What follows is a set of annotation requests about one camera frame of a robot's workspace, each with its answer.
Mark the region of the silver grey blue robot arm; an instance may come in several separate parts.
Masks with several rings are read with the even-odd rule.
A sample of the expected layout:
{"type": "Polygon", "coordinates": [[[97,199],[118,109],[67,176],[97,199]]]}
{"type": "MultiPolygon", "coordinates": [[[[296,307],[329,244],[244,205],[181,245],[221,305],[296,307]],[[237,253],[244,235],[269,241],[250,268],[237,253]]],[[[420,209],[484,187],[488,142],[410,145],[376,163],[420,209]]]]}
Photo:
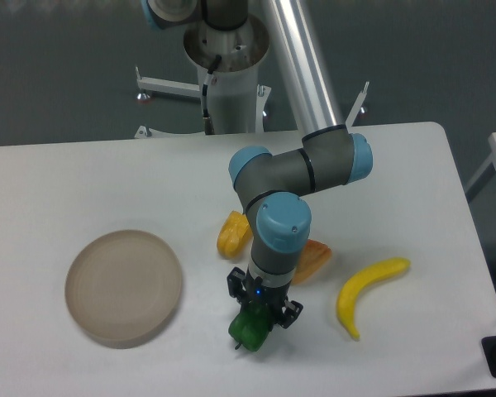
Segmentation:
{"type": "Polygon", "coordinates": [[[308,7],[264,1],[264,16],[246,1],[145,1],[148,22],[184,26],[184,49],[198,69],[198,99],[208,135],[253,132],[255,73],[268,50],[278,57],[302,145],[279,155],[261,146],[239,150],[228,167],[253,234],[247,270],[227,284],[240,318],[266,329],[289,327],[302,305],[288,297],[310,232],[304,196],[365,178],[373,167],[367,140],[348,131],[336,103],[308,7]]]}

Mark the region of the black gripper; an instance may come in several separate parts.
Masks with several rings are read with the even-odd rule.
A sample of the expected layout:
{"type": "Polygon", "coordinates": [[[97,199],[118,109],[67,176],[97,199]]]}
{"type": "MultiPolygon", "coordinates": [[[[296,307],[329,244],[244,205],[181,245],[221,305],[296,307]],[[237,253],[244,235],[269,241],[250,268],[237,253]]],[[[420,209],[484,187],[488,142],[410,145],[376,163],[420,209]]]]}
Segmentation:
{"type": "Polygon", "coordinates": [[[234,299],[243,299],[241,307],[256,302],[267,306],[273,324],[283,329],[289,328],[303,311],[303,305],[297,301],[288,301],[290,282],[277,288],[262,285],[257,278],[234,267],[227,276],[228,294],[234,299]]]}

